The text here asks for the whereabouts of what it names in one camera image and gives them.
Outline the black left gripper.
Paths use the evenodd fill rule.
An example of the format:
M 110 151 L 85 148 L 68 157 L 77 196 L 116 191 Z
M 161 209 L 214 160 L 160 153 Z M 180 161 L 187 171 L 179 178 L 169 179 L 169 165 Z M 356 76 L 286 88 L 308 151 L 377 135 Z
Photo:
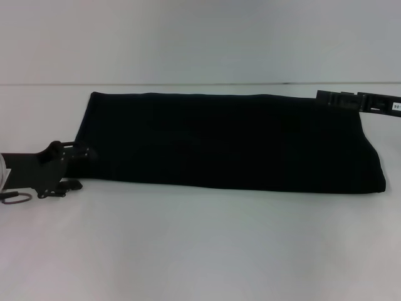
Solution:
M 54 141 L 39 153 L 2 153 L 9 174 L 3 189 L 25 189 L 36 191 L 37 197 L 65 197 L 70 191 L 83 188 L 76 179 L 63 181 L 67 163 L 79 160 L 94 160 L 96 152 L 81 142 Z

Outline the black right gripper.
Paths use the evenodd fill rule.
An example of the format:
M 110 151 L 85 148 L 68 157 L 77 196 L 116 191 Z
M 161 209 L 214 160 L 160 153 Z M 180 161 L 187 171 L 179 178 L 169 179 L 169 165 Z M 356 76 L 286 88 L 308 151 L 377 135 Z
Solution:
M 391 95 L 379 95 L 363 92 L 354 94 L 348 92 L 318 90 L 316 93 L 316 102 L 331 107 L 360 110 L 365 113 L 388 115 L 393 117 L 401 116 L 400 97 Z

